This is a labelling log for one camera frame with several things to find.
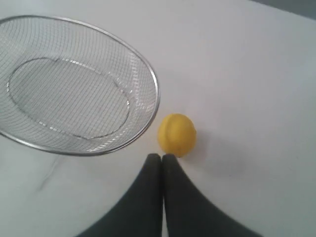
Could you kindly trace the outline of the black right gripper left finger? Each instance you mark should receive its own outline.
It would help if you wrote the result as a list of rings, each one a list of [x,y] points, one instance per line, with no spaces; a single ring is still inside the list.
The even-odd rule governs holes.
[[[135,181],[112,209],[80,237],[160,237],[161,158],[149,154]]]

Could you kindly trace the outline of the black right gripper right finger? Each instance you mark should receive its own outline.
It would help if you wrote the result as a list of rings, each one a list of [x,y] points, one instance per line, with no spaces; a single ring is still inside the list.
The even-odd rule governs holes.
[[[192,183],[177,158],[162,157],[164,207],[170,237],[255,237],[213,203]]]

